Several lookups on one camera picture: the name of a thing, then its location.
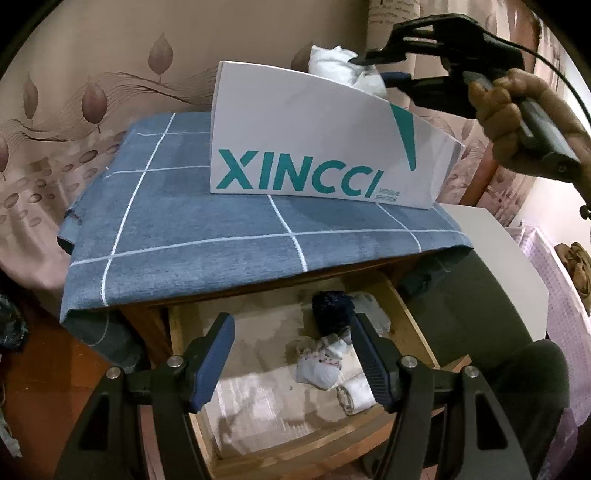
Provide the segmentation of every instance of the wooden floor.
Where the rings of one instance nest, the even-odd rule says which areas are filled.
[[[109,364],[57,319],[30,302],[18,303],[30,337],[21,353],[7,353],[0,362],[2,410],[21,444],[23,458],[13,462],[19,478],[46,480],[53,478],[72,427]]]

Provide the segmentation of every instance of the teal logo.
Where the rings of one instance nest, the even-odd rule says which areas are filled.
[[[400,108],[399,106],[390,103],[390,108],[394,114],[400,136],[402,137],[402,144],[406,151],[408,167],[410,171],[415,171],[417,168],[417,151],[414,145],[414,123],[413,115],[408,110]]]
[[[225,148],[219,150],[220,155],[226,162],[230,171],[222,179],[216,187],[218,190],[227,189],[234,181],[237,181],[243,190],[253,190],[253,186],[249,178],[243,171],[257,155],[258,150],[248,150],[244,155],[238,157]],[[312,188],[318,193],[330,195],[336,192],[340,187],[341,191],[349,197],[358,197],[363,195],[365,198],[370,198],[378,186],[383,170],[373,170],[367,166],[354,166],[349,168],[345,162],[340,160],[328,160],[318,165],[313,171],[312,157],[304,157],[299,171],[291,159],[291,155],[287,153],[280,153],[276,155],[274,152],[264,152],[262,154],[261,173],[258,177],[259,190],[281,190],[284,182],[287,180],[291,182],[293,189],[297,192],[302,192],[306,185],[310,183]],[[274,162],[277,162],[275,169],[275,177],[271,181],[271,170]],[[328,170],[337,170],[342,172],[342,177],[337,185],[329,185],[323,180],[323,174]],[[351,186],[351,180],[355,176],[362,175],[366,179],[365,184],[367,188],[354,189]]]

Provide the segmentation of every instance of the wooden frame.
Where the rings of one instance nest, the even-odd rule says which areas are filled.
[[[228,290],[215,291],[203,294],[196,294],[187,297],[176,297],[173,299],[158,299],[145,301],[140,303],[133,303],[118,307],[121,313],[125,316],[129,324],[142,337],[145,343],[146,350],[150,360],[154,365],[159,365],[166,361],[172,355],[173,349],[170,345],[170,337],[166,332],[164,322],[160,316],[160,308],[171,307],[173,305],[183,303],[194,303],[197,301],[219,299],[225,297],[233,297],[243,295],[245,293],[256,293],[260,291],[275,290],[276,288],[284,288],[301,283],[307,283],[323,278],[335,277],[338,275],[374,269],[378,267],[387,267],[389,276],[391,278],[397,277],[397,267],[400,265],[400,271],[405,271],[406,266],[414,265],[416,260],[425,254],[408,255],[406,257],[384,258],[380,260],[372,260],[357,264],[339,265],[337,267],[324,268],[322,270],[315,270],[293,277],[279,278],[263,283],[256,283],[251,285],[242,285]]]
[[[413,354],[423,362],[439,368],[412,315],[400,299],[389,279],[379,272],[359,272],[346,275],[347,291],[371,293],[391,318],[393,340],[403,354]],[[181,307],[169,310],[170,333],[175,354],[184,351],[189,339],[183,338]],[[464,357],[446,367],[459,371],[469,364]],[[349,463],[387,440],[395,414],[388,414],[376,405],[355,416],[347,417],[305,437],[242,456],[222,459],[216,453],[205,410],[191,415],[196,439],[212,478],[306,480]]]

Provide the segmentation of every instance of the cloth pile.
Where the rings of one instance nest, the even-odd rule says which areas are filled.
[[[351,318],[365,314],[379,336],[389,333],[390,319],[373,295],[366,292],[349,296],[343,291],[321,291],[312,299],[312,311],[323,336],[317,342],[304,339],[298,345],[295,380],[328,390],[337,383],[342,360],[351,348]],[[336,394],[347,415],[376,404],[363,372],[338,385]]]

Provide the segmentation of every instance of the human hand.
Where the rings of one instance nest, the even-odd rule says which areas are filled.
[[[583,174],[574,186],[591,205],[591,138],[568,104],[545,81],[523,70],[511,69],[493,84],[494,88],[486,91],[478,82],[472,82],[468,98],[476,108],[476,119],[484,133],[494,143],[494,159],[517,173],[550,177],[543,169],[540,156],[519,145],[517,132],[521,112],[511,98],[530,97],[546,111],[579,158]]]

